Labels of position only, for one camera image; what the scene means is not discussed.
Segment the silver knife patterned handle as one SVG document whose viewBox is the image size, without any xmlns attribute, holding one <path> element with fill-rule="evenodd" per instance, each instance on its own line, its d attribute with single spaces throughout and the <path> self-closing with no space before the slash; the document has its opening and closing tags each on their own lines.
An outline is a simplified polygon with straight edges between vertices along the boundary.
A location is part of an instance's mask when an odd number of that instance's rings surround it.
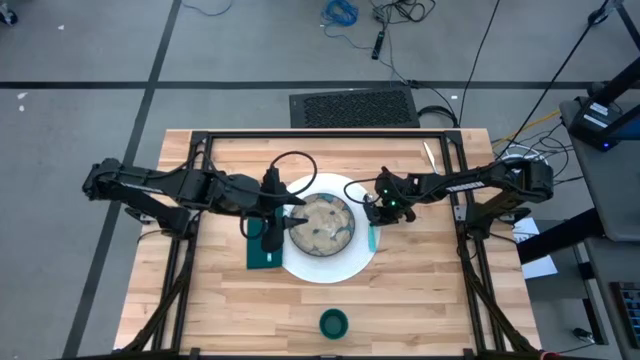
<svg viewBox="0 0 640 360">
<path fill-rule="evenodd" d="M 426 152 L 426 155 L 427 155 L 427 158 L 428 158 L 428 160 L 429 160 L 429 163 L 430 163 L 430 165 L 431 165 L 431 167 L 432 167 L 432 169 L 433 169 L 433 172 L 434 172 L 435 174 L 438 174 L 438 175 L 439 175 L 439 174 L 440 174 L 440 172 L 439 172 L 438 167 L 437 167 L 437 165 L 436 165 L 435 156 L 434 156 L 434 154 L 433 154 L 433 152 L 432 152 L 431 148 L 429 147 L 429 145 L 427 144 L 427 142 L 426 142 L 426 141 L 423 141 L 423 147 L 424 147 L 424 150 L 425 150 L 425 152 Z"/>
</svg>

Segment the patterned ceramic bowl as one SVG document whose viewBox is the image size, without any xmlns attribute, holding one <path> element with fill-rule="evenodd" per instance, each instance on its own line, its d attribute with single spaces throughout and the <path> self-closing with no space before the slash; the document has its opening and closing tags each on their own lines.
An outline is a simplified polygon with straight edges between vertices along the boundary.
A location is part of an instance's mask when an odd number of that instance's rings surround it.
<svg viewBox="0 0 640 360">
<path fill-rule="evenodd" d="M 305 205 L 290 211 L 292 218 L 306 223 L 289 230 L 289 236 L 302 252 L 315 257 L 329 257 L 341 252 L 355 233 L 355 217 L 351 208 L 339 197 L 315 193 L 304 198 Z"/>
</svg>

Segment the black desk leg bar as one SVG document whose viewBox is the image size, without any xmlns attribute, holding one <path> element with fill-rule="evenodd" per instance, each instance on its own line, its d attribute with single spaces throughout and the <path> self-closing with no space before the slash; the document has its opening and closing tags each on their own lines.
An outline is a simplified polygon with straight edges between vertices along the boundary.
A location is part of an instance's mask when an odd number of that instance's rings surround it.
<svg viewBox="0 0 640 360">
<path fill-rule="evenodd" d="M 550 253 L 578 244 L 589 237 L 602 237 L 604 227 L 595 208 L 587 210 L 517 245 L 520 262 L 526 264 Z"/>
</svg>

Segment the black keyboard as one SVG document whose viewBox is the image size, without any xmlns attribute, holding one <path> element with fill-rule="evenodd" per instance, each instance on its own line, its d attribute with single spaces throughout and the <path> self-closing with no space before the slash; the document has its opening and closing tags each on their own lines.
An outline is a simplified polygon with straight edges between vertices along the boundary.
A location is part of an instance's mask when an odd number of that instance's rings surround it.
<svg viewBox="0 0 640 360">
<path fill-rule="evenodd" d="M 640 283 L 611 282 L 610 287 L 630 346 L 640 349 Z"/>
</svg>

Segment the grey side desk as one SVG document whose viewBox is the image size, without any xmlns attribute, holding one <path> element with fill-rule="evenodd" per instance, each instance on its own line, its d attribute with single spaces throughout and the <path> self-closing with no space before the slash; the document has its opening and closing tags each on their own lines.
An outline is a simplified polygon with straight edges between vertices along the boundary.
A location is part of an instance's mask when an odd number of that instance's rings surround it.
<svg viewBox="0 0 640 360">
<path fill-rule="evenodd" d="M 570 135 L 593 207 L 560 227 L 583 242 L 616 342 L 624 360 L 640 360 L 626 331 L 615 283 L 640 284 L 640 140 L 603 152 Z"/>
</svg>

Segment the black perforated floor grate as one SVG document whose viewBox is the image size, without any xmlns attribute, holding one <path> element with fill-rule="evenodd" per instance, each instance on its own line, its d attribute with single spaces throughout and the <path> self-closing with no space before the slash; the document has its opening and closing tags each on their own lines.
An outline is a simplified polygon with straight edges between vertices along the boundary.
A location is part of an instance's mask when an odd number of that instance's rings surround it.
<svg viewBox="0 0 640 360">
<path fill-rule="evenodd" d="M 289 96 L 292 128 L 419 128 L 410 90 L 365 89 Z"/>
</svg>

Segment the black tripod stand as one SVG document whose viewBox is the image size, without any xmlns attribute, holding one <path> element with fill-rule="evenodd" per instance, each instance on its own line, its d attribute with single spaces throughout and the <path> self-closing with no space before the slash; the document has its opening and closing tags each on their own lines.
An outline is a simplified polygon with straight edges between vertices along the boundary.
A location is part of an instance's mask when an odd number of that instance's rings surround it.
<svg viewBox="0 0 640 360">
<path fill-rule="evenodd" d="M 598 25 L 604 22 L 611 13 L 617 13 L 634 45 L 640 51 L 640 31 L 636 28 L 633 20 L 626 10 L 624 1 L 625 0 L 604 0 L 604 3 L 599 8 L 589 14 L 587 23 L 590 26 Z"/>
</svg>

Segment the white paper sheet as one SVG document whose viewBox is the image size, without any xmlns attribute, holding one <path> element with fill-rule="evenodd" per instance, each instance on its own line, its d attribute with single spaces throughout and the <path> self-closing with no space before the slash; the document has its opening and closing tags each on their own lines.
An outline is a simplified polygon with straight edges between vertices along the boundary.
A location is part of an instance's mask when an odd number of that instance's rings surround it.
<svg viewBox="0 0 640 360">
<path fill-rule="evenodd" d="M 534 219 L 530 217 L 519 220 L 515 223 L 514 228 L 512 229 L 513 239 L 517 244 L 523 243 L 538 234 L 538 227 Z M 555 275 L 558 273 L 550 255 L 546 255 L 545 257 L 529 263 L 523 263 L 521 268 L 525 280 Z"/>
</svg>

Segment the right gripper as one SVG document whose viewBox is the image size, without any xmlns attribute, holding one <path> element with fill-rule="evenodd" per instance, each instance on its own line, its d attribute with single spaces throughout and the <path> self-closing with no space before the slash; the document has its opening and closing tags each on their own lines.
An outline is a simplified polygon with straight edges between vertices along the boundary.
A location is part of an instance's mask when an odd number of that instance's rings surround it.
<svg viewBox="0 0 640 360">
<path fill-rule="evenodd" d="M 398 223 L 402 218 L 405 218 L 408 223 L 414 222 L 416 220 L 416 214 L 412 210 L 414 202 L 403 193 L 404 190 L 409 189 L 409 185 L 407 180 L 382 167 L 374 186 L 380 204 L 375 206 L 372 202 L 366 202 L 363 205 L 369 223 L 371 225 L 375 225 L 376 221 L 378 225 Z"/>
</svg>

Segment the dark green plastic cup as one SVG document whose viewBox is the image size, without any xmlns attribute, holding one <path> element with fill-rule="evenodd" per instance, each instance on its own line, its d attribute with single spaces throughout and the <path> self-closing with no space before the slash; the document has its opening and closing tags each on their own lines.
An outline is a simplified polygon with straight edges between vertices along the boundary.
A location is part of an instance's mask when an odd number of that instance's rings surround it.
<svg viewBox="0 0 640 360">
<path fill-rule="evenodd" d="M 348 332 L 348 318 L 339 309 L 328 309 L 320 317 L 319 328 L 324 337 L 330 340 L 341 339 Z"/>
</svg>

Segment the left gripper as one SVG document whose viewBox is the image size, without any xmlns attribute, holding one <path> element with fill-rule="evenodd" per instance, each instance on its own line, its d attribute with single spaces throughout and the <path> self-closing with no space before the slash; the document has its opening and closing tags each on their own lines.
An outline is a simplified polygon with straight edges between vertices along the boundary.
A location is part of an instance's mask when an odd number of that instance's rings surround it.
<svg viewBox="0 0 640 360">
<path fill-rule="evenodd" d="M 282 231 L 278 227 L 280 215 L 277 210 L 284 205 L 305 205 L 306 201 L 287 193 L 286 185 L 281 181 L 279 169 L 269 167 L 263 176 L 260 187 L 260 206 L 266 216 L 267 230 L 262 235 L 261 248 L 265 252 L 276 252 L 282 247 Z M 307 218 L 283 217 L 283 228 L 291 229 L 306 224 Z"/>
</svg>

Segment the black box blue light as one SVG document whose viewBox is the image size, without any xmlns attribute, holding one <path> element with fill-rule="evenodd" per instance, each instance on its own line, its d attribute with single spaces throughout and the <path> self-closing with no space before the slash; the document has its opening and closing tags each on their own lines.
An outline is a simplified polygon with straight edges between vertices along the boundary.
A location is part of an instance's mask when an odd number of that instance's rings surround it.
<svg viewBox="0 0 640 360">
<path fill-rule="evenodd" d="M 569 133 L 582 142 L 606 152 L 621 141 L 640 141 L 640 104 L 624 111 L 616 105 L 604 106 L 586 97 L 574 100 L 577 114 Z"/>
</svg>

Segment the black stand beam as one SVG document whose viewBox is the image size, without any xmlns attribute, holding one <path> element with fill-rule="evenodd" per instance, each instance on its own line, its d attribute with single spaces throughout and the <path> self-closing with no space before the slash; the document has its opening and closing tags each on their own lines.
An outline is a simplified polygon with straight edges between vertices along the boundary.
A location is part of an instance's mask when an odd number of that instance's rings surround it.
<svg viewBox="0 0 640 360">
<path fill-rule="evenodd" d="M 588 92 L 589 99 L 600 105 L 608 106 L 638 81 L 640 81 L 640 57 L 636 58 L 612 80 L 593 83 Z"/>
</svg>

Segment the black aluminium table frame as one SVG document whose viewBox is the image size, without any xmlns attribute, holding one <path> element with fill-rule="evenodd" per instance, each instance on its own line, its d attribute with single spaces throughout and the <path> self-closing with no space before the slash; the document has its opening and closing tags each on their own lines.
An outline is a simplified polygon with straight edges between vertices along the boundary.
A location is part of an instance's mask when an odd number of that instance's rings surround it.
<svg viewBox="0 0 640 360">
<path fill-rule="evenodd" d="M 261 178 L 275 164 L 285 182 L 318 169 L 368 182 L 382 167 L 406 174 L 472 167 L 492 160 L 485 131 L 465 130 L 463 151 L 442 147 L 443 130 L 260 130 L 214 132 L 203 143 L 215 165 Z M 469 311 L 454 217 L 448 201 L 419 205 L 413 223 L 383 229 L 378 252 L 355 277 L 330 285 L 302 281 L 283 269 L 250 271 L 237 219 L 204 214 L 195 248 L 180 351 L 202 354 L 312 355 L 317 360 L 351 356 L 461 356 L 476 338 L 491 342 L 486 315 Z M 321 315 L 339 309 L 346 335 L 324 337 Z"/>
</svg>

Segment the dark green cloth napkin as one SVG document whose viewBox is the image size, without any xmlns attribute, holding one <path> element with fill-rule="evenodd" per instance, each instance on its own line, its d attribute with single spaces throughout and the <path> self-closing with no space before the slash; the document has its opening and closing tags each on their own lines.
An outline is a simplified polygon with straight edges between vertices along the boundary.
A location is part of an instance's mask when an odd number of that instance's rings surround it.
<svg viewBox="0 0 640 360">
<path fill-rule="evenodd" d="M 275 251 L 271 252 L 272 261 L 267 262 L 267 253 L 261 247 L 261 237 L 258 237 L 259 231 L 262 227 L 261 220 L 258 218 L 250 217 L 246 222 L 247 233 L 251 238 L 247 241 L 246 251 L 246 267 L 249 270 L 258 269 L 271 269 L 280 268 L 283 264 L 283 248 L 284 245 Z"/>
</svg>

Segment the white round plate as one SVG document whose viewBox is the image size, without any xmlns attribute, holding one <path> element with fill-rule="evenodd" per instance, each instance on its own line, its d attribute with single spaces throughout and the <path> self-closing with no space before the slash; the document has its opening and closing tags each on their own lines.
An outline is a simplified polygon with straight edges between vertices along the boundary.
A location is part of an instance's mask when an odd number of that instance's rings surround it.
<svg viewBox="0 0 640 360">
<path fill-rule="evenodd" d="M 351 179 L 333 173 L 320 173 L 315 179 L 306 176 L 288 186 L 290 192 L 298 192 L 299 197 L 315 193 L 329 193 L 341 198 L 352 210 L 355 217 L 355 233 L 351 242 L 339 253 L 329 257 L 315 257 L 302 252 L 294 245 L 289 230 L 284 232 L 282 266 L 294 276 L 312 283 L 330 284 L 347 280 L 361 271 L 373 259 L 375 253 L 368 248 L 368 227 L 370 223 L 360 202 L 368 194 Z M 293 205 L 284 207 L 284 214 L 290 217 Z M 377 246 L 381 230 L 376 228 Z"/>
</svg>

